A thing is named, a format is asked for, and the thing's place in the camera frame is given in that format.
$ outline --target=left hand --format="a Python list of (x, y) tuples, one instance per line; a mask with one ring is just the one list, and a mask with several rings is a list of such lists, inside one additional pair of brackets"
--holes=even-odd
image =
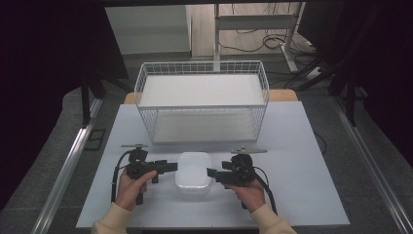
[(155, 177), (156, 171), (149, 172), (137, 180), (131, 179), (126, 170), (124, 170), (120, 177), (118, 197), (116, 198), (115, 204), (119, 207), (133, 211), (136, 206), (136, 197), (139, 193), (146, 192), (147, 184), (146, 181)]

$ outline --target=white plastic container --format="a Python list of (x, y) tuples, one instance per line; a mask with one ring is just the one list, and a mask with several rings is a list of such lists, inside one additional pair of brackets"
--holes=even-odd
[(199, 197), (209, 192), (211, 178), (207, 176), (207, 168), (211, 167), (210, 156), (204, 152), (184, 152), (178, 160), (178, 171), (175, 173), (175, 184), (187, 197)]

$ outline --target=gray carpet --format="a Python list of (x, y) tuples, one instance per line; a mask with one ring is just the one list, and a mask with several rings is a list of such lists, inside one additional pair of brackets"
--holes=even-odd
[[(184, 58), (156, 57), (151, 59), (171, 61)], [(268, 79), (273, 84), (272, 89), (282, 89), (287, 82), (285, 79), (291, 78), (290, 75), (270, 73), (271, 71), (288, 72), (282, 56), (237, 59), (262, 59), (266, 71), (269, 72)], [(133, 79), (137, 76), (143, 61), (148, 61), (148, 58), (126, 58), (131, 79), (123, 81), (124, 83), (133, 86)], [(303, 82), (305, 79), (298, 79), (290, 85), (293, 87)], [(329, 80), (320, 82), (306, 91), (298, 92), (297, 95), (304, 104), (314, 131), (325, 140), (326, 144), (318, 137), (319, 147), (325, 150), (325, 163), (330, 170), (351, 225), (295, 227), (295, 229), (298, 233), (398, 233), (398, 228), (386, 204), (378, 194), (373, 180), (334, 109), (334, 100), (326, 91), (329, 82)], [(126, 93), (116, 86), (107, 82), (103, 83), (107, 95), (103, 99), (94, 124), (95, 137), (104, 131), (102, 143), (99, 145), (99, 142), (95, 140), (87, 143), (88, 150), (85, 150), (80, 157), (49, 233), (90, 232), (90, 230), (76, 229), (75, 224), (94, 179), (94, 173), (109, 137), (119, 104), (123, 103), (126, 96)], [(63, 100), (63, 111), (54, 131), (13, 198), (0, 214), (0, 233), (29, 233), (33, 228), (81, 127), (80, 103), (79, 90), (66, 95)], [(362, 101), (356, 104), (356, 121), (357, 128), (372, 151), (380, 169), (409, 216), (413, 216), (412, 169), (369, 118), (362, 107)]]

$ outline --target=right hand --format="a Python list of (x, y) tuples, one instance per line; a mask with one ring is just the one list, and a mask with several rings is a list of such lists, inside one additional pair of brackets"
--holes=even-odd
[(256, 179), (245, 187), (238, 187), (234, 184), (223, 185), (235, 191), (238, 199), (244, 203), (251, 214), (265, 205), (264, 187)]

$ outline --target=white table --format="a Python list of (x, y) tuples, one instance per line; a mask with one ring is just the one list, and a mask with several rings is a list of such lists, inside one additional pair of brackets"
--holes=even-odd
[[(259, 139), (248, 144), (153, 145), (136, 106), (121, 105), (77, 227), (92, 227), (108, 211), (113, 170), (127, 150), (121, 145), (135, 143), (149, 144), (148, 161), (176, 162), (182, 152), (204, 151), (210, 154), (212, 167), (219, 171), (221, 161), (233, 156), (233, 148), (267, 149), (268, 153), (251, 156), (254, 166), (262, 168), (269, 178), (279, 216), (293, 226), (350, 224), (302, 103), (279, 101), (268, 104)], [(144, 204), (134, 210), (130, 221), (130, 227), (147, 229), (255, 226), (233, 191), (215, 182), (204, 198), (188, 198), (175, 187), (174, 173), (160, 175), (158, 184), (148, 183)]]

